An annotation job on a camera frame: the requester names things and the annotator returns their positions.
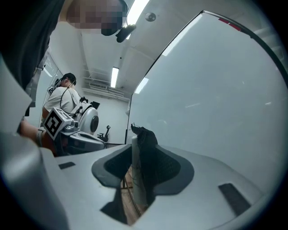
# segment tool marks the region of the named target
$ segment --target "black cloth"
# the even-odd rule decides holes
[[[1,13],[0,51],[25,89],[42,60],[64,0],[5,1]]]

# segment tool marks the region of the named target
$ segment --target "man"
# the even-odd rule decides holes
[[[54,90],[43,106],[42,117],[46,118],[53,107],[60,108],[70,114],[80,101],[75,85],[76,77],[74,74],[65,74],[61,81],[61,86]]]
[[[120,29],[122,17],[127,13],[124,0],[27,0],[5,4],[12,16],[0,15],[1,29],[5,31],[0,38],[0,52],[24,90],[44,57],[58,22],[68,22],[80,29],[101,29],[103,35],[110,35]],[[46,131],[39,133],[38,128],[24,120],[18,132],[56,154],[53,140]]]

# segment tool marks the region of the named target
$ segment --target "white t-shirt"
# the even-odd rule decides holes
[[[50,95],[47,102],[44,104],[44,108],[50,112],[53,107],[60,108],[60,100],[62,94],[65,92],[66,87],[58,87]],[[67,112],[71,113],[75,106],[79,103],[80,96],[76,90],[69,88],[66,90],[62,97],[61,108]]]

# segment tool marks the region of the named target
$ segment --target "ceiling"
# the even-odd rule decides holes
[[[126,2],[131,7],[134,0]],[[252,31],[266,26],[257,7],[248,0],[150,0],[129,40],[117,43],[114,35],[81,32],[82,76],[110,85],[115,66],[120,69],[116,88],[133,93],[168,43],[202,10],[227,16]],[[157,16],[154,22],[145,20],[150,12]]]

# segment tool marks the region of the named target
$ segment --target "black hair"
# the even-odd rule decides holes
[[[74,74],[72,74],[72,73],[64,74],[63,79],[66,79],[66,78],[68,78],[69,81],[70,81],[71,83],[73,83],[73,85],[76,85],[76,77],[75,77]]]

